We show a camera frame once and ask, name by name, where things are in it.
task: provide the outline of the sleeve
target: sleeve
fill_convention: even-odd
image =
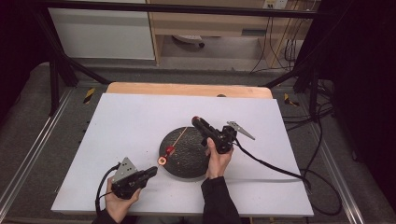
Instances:
[[[205,206],[203,220],[206,223],[240,224],[241,218],[228,192],[224,177],[206,179],[201,185]]]
[[[102,210],[100,216],[97,217],[92,224],[117,224],[116,221],[110,216],[106,209]]]

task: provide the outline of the hand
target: hand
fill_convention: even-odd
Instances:
[[[210,153],[209,165],[206,171],[206,177],[209,179],[224,176],[225,168],[231,160],[233,155],[233,148],[230,151],[219,154],[216,150],[216,145],[211,138],[207,138],[207,149]]]
[[[111,192],[111,179],[113,177],[110,177],[107,180],[107,189],[106,192]],[[131,205],[139,200],[139,194],[140,190],[138,189],[137,191],[134,192],[134,195],[132,195],[131,199],[129,200],[124,200],[114,193],[109,193],[105,196],[105,201],[106,201],[106,210],[108,214],[116,221],[117,223],[121,223],[126,214],[128,213],[128,209],[131,207]]]

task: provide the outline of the orange ring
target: orange ring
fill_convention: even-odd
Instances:
[[[160,157],[160,158],[158,158],[157,162],[158,162],[158,164],[160,164],[160,165],[165,165],[166,162],[167,162],[166,157]]]

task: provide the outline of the white table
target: white table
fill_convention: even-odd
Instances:
[[[149,90],[155,92],[158,86],[149,85]],[[179,86],[159,88],[166,90]],[[256,137],[253,141],[238,134],[238,140],[246,150],[274,166],[299,174],[276,100],[105,93],[52,211],[93,214],[97,188],[110,167],[124,157],[128,157],[138,170],[156,166],[163,138],[176,128],[192,126],[194,116],[204,118],[220,130],[226,121],[236,121]],[[301,180],[262,166],[237,147],[225,178],[241,217],[313,216]],[[204,200],[200,186],[203,180],[204,177],[181,179],[160,167],[130,213],[139,216],[201,215]]]

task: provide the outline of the metal rail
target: metal rail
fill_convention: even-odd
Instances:
[[[30,148],[29,152],[27,153],[25,159],[21,163],[20,168],[18,169],[17,173],[13,176],[13,178],[9,181],[9,184],[6,190],[3,192],[0,198],[0,223],[6,217],[6,214],[11,207],[12,203],[14,202],[15,198],[17,197],[20,189],[26,180],[27,176],[29,175],[30,171],[32,170],[33,166],[35,165],[35,161],[37,160],[38,156],[40,155],[41,150],[43,149],[44,145],[46,145],[47,140],[50,137],[52,130],[54,129],[55,125],[57,124],[59,118],[61,117],[66,105],[69,101],[70,96],[74,92],[74,88],[70,88],[68,91],[64,93],[61,98],[61,103],[58,110],[52,117],[49,117],[46,124],[44,125],[43,129],[41,130],[40,134],[38,135],[37,139],[33,143],[32,147]]]
[[[138,3],[110,3],[110,2],[87,2],[87,1],[62,1],[62,0],[35,0],[32,4],[40,7],[73,8],[89,10],[112,10],[112,11],[144,11],[144,12],[169,12],[169,13],[192,13],[212,15],[235,15],[253,17],[276,17],[276,18],[301,18],[301,19],[330,19],[335,15],[331,12],[296,11],[265,8],[245,7],[204,7],[165,4],[138,4]]]

